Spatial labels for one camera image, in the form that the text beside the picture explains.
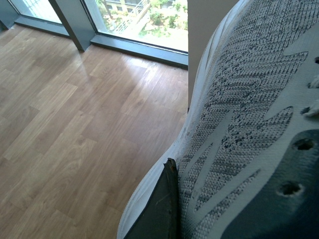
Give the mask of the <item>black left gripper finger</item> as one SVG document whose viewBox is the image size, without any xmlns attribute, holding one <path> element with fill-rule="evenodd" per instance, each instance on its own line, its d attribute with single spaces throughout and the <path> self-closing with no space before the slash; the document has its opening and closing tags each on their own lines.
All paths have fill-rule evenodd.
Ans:
<svg viewBox="0 0 319 239">
<path fill-rule="evenodd" d="M 175 160 L 168 158 L 154 190 L 126 239 L 178 238 L 178 181 Z"/>
</svg>

